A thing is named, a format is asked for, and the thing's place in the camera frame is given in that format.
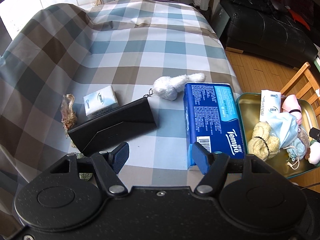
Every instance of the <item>face mask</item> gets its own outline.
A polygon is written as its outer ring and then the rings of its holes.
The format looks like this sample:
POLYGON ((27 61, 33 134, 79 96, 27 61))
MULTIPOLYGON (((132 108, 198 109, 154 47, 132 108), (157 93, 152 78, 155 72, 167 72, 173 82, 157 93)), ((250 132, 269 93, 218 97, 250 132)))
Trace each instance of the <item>face mask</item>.
POLYGON ((287 150, 287 153, 289 155, 289 158, 294 162, 294 164, 291 164, 290 162, 287 162, 287 165, 289 165, 293 170, 296 170, 299 168, 300 160, 304 157, 306 154, 306 147, 302 143, 302 141, 299 138, 296 138, 292 145, 285 148, 287 150))
POLYGON ((280 147, 284 148, 293 143, 298 137, 298 124, 296 117, 289 113, 279 113, 268 118, 267 123, 271 126, 270 135, 277 136, 280 147))

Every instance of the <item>white plush toy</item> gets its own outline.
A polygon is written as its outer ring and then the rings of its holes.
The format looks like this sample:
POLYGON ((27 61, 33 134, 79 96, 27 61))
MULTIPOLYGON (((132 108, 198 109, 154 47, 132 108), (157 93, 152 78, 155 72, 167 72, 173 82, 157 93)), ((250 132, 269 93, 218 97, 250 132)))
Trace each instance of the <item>white plush toy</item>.
POLYGON ((308 161, 314 165, 320 162, 320 143, 314 142, 312 145, 310 145, 308 161))
POLYGON ((188 82, 204 82, 206 76, 203 73, 182 75, 178 77, 160 77, 153 84, 153 93, 161 98, 175 100, 179 92, 184 90, 188 82))

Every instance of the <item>bed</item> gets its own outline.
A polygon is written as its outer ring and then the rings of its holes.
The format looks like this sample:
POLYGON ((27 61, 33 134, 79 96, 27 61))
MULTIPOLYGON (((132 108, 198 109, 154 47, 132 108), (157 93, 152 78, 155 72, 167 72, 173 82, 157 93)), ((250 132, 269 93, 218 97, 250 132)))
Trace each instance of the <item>bed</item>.
MULTIPOLYGON (((112 85, 120 105, 147 94, 160 76, 202 72, 241 94, 224 49, 193 7, 152 0, 117 0, 89 10, 57 4, 39 11, 0 58, 0 234, 19 228, 16 193, 66 153, 76 152, 61 123, 62 95, 83 96, 112 85)), ((187 169, 183 95, 148 98, 157 130, 129 140, 119 174, 132 185, 194 187, 187 169)))

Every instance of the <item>white tissue box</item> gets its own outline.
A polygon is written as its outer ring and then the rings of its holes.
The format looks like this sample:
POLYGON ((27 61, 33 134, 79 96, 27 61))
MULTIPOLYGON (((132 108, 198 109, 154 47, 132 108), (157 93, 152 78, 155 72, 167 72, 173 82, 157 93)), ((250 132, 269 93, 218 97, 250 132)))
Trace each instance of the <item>white tissue box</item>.
POLYGON ((85 115, 89 118, 111 111, 119 107, 112 86, 105 87, 83 97, 85 115))

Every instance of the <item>cable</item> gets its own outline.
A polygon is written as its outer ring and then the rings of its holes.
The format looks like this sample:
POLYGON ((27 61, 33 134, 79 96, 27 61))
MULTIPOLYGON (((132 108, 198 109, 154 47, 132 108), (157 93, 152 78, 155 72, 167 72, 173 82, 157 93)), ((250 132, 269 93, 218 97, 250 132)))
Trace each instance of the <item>cable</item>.
POLYGON ((306 187, 303 187, 303 188, 301 188, 301 190, 303 190, 303 189, 305 189, 305 188, 310 188, 310 187, 313 187, 313 186, 317 186, 317 185, 320 185, 320 182, 315 183, 315 184, 311 184, 311 185, 306 186, 306 187))

